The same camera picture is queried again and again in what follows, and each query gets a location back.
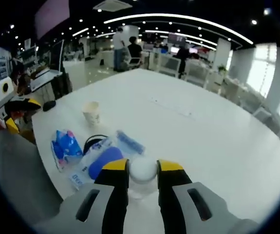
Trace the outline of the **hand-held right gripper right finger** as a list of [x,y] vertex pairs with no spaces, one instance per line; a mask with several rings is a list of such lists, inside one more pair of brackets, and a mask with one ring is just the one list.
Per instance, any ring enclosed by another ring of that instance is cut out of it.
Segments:
[[175,162],[157,161],[158,203],[167,234],[253,234],[258,224],[233,215],[225,200],[192,182]]

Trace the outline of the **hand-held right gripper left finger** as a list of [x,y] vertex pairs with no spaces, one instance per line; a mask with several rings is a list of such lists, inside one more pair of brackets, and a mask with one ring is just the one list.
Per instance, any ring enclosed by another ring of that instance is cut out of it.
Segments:
[[94,183],[84,184],[56,216],[35,225],[38,234],[121,234],[128,206],[129,160],[109,162]]

